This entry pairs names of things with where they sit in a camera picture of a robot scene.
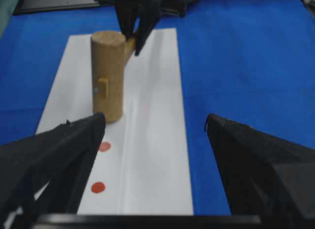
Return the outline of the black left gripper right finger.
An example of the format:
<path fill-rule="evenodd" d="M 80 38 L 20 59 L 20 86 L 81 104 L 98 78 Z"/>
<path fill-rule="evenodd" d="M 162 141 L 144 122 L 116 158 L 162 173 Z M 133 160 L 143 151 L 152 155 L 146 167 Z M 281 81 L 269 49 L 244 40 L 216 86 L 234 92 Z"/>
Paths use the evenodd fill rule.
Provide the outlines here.
<path fill-rule="evenodd" d="M 312 229 L 315 151 L 216 114 L 205 122 L 230 216 L 228 229 Z"/>

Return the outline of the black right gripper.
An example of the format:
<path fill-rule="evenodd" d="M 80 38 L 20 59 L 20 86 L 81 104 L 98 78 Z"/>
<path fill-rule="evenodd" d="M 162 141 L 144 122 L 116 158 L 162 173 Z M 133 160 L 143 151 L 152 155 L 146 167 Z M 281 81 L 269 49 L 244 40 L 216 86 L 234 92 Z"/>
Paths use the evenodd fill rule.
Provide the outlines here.
<path fill-rule="evenodd" d="M 95 0 L 101 5 L 113 5 L 121 33 L 126 40 L 135 35 L 135 55 L 140 55 L 150 33 L 160 21 L 161 13 L 184 17 L 186 10 L 199 0 Z M 139 25 L 134 34 L 137 17 Z"/>

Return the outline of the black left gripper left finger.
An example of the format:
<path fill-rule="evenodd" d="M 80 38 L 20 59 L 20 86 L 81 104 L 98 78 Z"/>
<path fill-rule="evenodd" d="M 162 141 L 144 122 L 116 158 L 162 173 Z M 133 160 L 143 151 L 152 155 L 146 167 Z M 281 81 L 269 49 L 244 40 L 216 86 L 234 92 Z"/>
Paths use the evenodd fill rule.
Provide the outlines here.
<path fill-rule="evenodd" d="M 92 116 L 0 147 L 0 222 L 21 207 L 29 217 L 76 213 L 105 132 Z"/>

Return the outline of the black right arm base stand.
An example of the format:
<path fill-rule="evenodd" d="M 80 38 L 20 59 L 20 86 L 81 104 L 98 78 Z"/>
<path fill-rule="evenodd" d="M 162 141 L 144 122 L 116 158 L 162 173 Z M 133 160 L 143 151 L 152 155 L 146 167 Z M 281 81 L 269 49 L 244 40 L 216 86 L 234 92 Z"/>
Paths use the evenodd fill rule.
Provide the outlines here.
<path fill-rule="evenodd" d="M 99 7 L 95 0 L 19 0 L 14 15 Z"/>

